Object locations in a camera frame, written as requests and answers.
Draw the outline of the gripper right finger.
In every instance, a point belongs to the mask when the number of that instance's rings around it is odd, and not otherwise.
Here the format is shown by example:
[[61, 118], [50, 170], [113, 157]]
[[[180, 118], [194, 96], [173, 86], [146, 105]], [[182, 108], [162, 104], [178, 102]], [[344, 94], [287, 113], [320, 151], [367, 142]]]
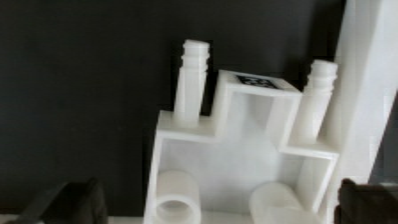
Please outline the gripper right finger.
[[398, 224], [398, 185], [342, 181], [335, 224]]

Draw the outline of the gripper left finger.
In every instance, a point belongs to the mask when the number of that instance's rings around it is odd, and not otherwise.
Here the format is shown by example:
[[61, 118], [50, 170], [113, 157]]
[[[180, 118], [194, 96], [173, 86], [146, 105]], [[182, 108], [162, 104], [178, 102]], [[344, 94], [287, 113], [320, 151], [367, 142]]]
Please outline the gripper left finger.
[[68, 182], [49, 189], [31, 202], [15, 224], [109, 224], [100, 180]]

